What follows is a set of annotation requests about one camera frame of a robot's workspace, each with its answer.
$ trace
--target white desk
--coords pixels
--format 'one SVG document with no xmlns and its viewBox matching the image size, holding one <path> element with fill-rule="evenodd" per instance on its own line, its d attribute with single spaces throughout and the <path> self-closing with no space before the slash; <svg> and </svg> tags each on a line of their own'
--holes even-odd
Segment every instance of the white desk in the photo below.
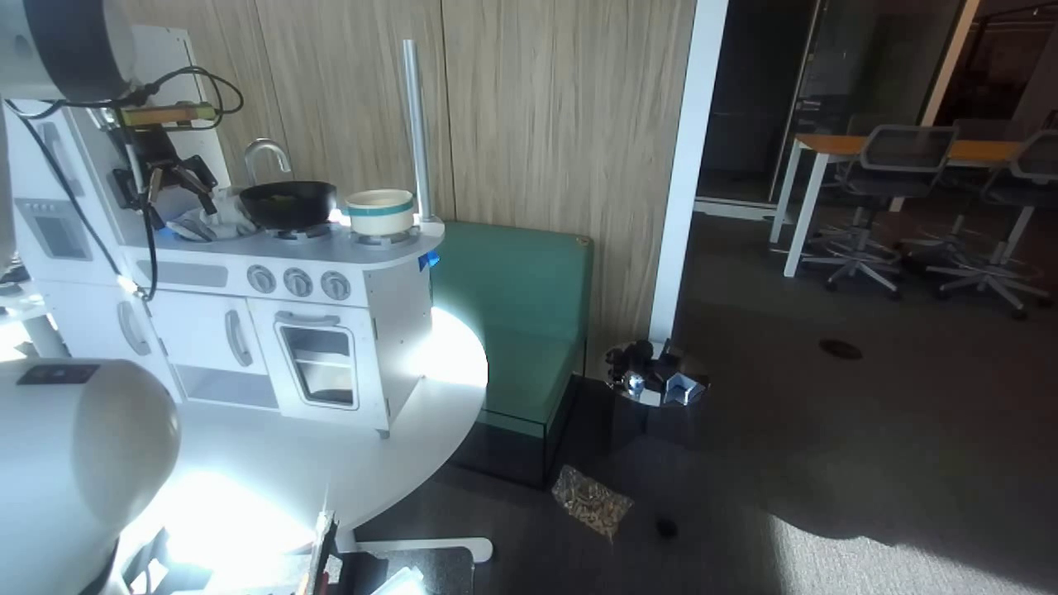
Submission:
<svg viewBox="0 0 1058 595">
<path fill-rule="evenodd" d="M 446 310 L 434 310 L 427 374 L 387 439 L 340 422 L 186 403 L 179 465 L 123 545 L 165 525 L 191 557 L 262 561 L 313 545 L 321 521 L 335 520 L 340 533 L 365 525 L 425 487 L 479 417 L 488 349 Z"/>
<path fill-rule="evenodd" d="M 795 177 L 798 177 L 798 164 L 803 152 L 817 152 L 808 189 L 803 189 L 803 202 L 802 202 L 802 215 L 795 224 L 795 239 L 790 239 L 790 250 L 786 250 L 786 263 L 785 263 L 785 278 L 798 273 L 802 254 L 803 254 L 803 240 L 808 240 L 808 229 L 817 215 L 817 202 L 820 202 L 820 189 L 823 189 L 823 174 L 831 160 L 851 160 L 861 158 L 868 144 L 868 135 L 795 135 L 790 144 L 790 158 L 785 168 L 785 185 L 782 185 L 782 198 L 776 198 L 776 211 L 770 221 L 770 245 L 782 240 L 785 234 L 785 221 L 790 211 L 790 195 L 795 195 Z M 969 164 L 969 168 L 999 168 L 1007 160 L 1011 160 L 1020 154 L 1020 141 L 996 141 L 996 139 L 956 139 L 953 152 L 950 152 L 950 164 Z"/>
</svg>

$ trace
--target white bowl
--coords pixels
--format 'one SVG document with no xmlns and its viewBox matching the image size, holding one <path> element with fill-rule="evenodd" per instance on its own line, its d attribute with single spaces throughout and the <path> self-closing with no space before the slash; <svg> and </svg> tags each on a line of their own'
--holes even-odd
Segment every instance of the white bowl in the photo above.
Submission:
<svg viewBox="0 0 1058 595">
<path fill-rule="evenodd" d="M 416 198 L 407 189 L 369 189 L 337 202 L 355 234 L 405 234 L 415 224 Z"/>
</svg>

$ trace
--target table leg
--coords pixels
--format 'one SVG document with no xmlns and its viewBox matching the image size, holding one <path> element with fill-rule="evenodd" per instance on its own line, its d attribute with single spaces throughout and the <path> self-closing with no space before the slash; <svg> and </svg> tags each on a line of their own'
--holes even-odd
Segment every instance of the table leg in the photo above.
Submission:
<svg viewBox="0 0 1058 595">
<path fill-rule="evenodd" d="M 795 139 L 790 158 L 786 158 L 786 173 L 785 173 L 785 185 L 782 185 L 782 202 L 776 202 L 774 218 L 770 218 L 770 245 L 776 245 L 782 234 L 785 234 L 785 221 L 786 221 L 786 211 L 790 211 L 790 195 L 795 195 L 802 152 L 803 152 L 803 144 Z"/>
<path fill-rule="evenodd" d="M 803 189 L 803 203 L 802 203 L 802 215 L 798 215 L 798 229 L 795 229 L 790 254 L 786 254 L 786 263 L 785 263 L 785 278 L 798 273 L 802 250 L 803 250 L 803 240 L 808 240 L 808 229 L 813 224 L 813 215 L 817 215 L 817 202 L 820 202 L 826 164 L 831 164 L 831 154 L 817 152 L 813 174 L 808 177 L 808 189 Z"/>
<path fill-rule="evenodd" d="M 1027 234 L 1032 215 L 1034 215 L 1034 203 L 1027 203 L 1027 208 L 1020 211 L 1020 221 L 1014 221 L 1011 234 L 1007 239 L 1007 247 L 1003 247 L 1003 254 L 999 254 L 999 263 L 1008 263 L 1008 260 L 1014 256 L 1014 250 L 1020 250 L 1020 245 L 1022 245 L 1022 234 Z"/>
</svg>

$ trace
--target dark carpet floor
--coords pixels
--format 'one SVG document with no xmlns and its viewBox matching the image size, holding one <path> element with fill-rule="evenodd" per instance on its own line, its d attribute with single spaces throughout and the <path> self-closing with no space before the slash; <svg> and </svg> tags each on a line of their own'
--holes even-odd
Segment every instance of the dark carpet floor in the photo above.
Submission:
<svg viewBox="0 0 1058 595">
<path fill-rule="evenodd" d="M 1056 232 L 1041 218 L 1028 240 L 1047 271 Z M 563 458 L 634 498 L 617 539 L 460 465 L 360 536 L 495 539 L 483 568 L 442 557 L 437 592 L 1058 592 L 1058 310 L 1011 319 L 917 273 L 903 299 L 823 292 L 785 280 L 765 239 L 695 221 L 679 343 L 716 375 L 702 409 L 642 428 L 602 384 L 572 403 Z"/>
</svg>

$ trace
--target toy kitchen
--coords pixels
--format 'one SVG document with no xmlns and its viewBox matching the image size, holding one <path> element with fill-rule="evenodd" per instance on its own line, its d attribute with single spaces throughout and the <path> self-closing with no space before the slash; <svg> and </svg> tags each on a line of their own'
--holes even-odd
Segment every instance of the toy kitchen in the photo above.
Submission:
<svg viewBox="0 0 1058 595">
<path fill-rule="evenodd" d="M 273 160 L 281 174 L 233 189 L 219 135 L 189 121 L 237 110 L 241 92 L 191 66 L 179 30 L 136 26 L 133 44 L 139 78 L 158 78 L 151 101 L 179 105 L 181 128 L 170 128 L 173 110 L 125 110 L 125 121 L 151 121 L 136 131 L 113 121 L 116 110 L 3 110 L 19 260 L 67 349 L 136 361 L 189 403 L 387 431 L 425 374 L 442 239 L 440 221 L 415 221 L 430 211 L 416 203 L 427 160 L 415 48 L 415 190 L 340 195 L 296 177 L 269 139 L 241 168 L 256 177 Z"/>
</svg>

